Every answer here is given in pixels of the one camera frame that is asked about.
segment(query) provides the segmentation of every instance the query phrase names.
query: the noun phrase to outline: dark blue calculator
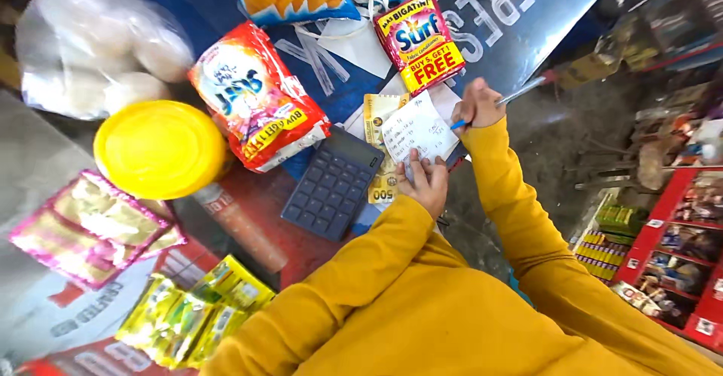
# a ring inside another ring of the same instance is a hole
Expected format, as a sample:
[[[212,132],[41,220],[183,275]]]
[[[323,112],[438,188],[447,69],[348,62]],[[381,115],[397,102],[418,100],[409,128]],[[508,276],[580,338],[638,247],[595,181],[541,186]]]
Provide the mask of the dark blue calculator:
[[[339,242],[382,165],[384,152],[331,126],[309,168],[288,199],[281,217]]]

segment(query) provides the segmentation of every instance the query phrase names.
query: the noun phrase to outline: peso banknote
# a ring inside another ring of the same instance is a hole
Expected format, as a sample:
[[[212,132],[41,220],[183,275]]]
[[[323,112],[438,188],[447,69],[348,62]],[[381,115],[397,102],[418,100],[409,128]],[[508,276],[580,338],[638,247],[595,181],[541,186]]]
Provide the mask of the peso banknote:
[[[364,131],[366,142],[384,152],[384,161],[377,171],[372,185],[369,186],[369,204],[392,202],[397,196],[396,168],[389,156],[382,137],[382,124],[394,112],[409,102],[409,94],[384,95],[366,94],[364,96]]]

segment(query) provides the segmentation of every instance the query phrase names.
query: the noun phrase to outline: yellow container lid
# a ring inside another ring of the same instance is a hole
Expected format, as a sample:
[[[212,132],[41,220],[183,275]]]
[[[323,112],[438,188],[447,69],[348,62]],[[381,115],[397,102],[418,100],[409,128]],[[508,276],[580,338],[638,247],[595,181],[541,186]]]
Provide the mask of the yellow container lid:
[[[171,100],[133,104],[95,135],[95,162],[118,188],[139,198],[174,199],[209,185],[226,142],[205,113]]]

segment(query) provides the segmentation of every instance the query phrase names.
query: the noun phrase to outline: handwritten receipt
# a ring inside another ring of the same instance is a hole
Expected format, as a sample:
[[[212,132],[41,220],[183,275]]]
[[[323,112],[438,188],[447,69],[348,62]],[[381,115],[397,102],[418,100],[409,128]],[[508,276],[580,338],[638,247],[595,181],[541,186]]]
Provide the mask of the handwritten receipt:
[[[407,177],[410,176],[409,150],[419,149],[419,159],[429,158],[433,163],[437,156],[447,160],[459,142],[426,90],[384,122],[382,135],[394,163],[404,162]]]

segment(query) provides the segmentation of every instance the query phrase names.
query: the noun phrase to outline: yellow sleeve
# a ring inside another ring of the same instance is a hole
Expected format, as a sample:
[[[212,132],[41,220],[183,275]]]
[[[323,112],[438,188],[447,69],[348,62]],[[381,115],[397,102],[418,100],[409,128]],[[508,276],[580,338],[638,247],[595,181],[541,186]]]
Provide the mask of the yellow sleeve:
[[[352,240],[221,342],[205,375],[291,374],[331,338],[356,307],[389,287],[420,252],[435,222],[401,195],[369,232]]]
[[[470,129],[462,140],[472,157],[484,212],[497,225],[520,290],[542,314],[565,333],[593,339],[647,371],[723,374],[578,263],[537,202],[534,188],[523,181],[520,162],[509,148],[506,118]]]

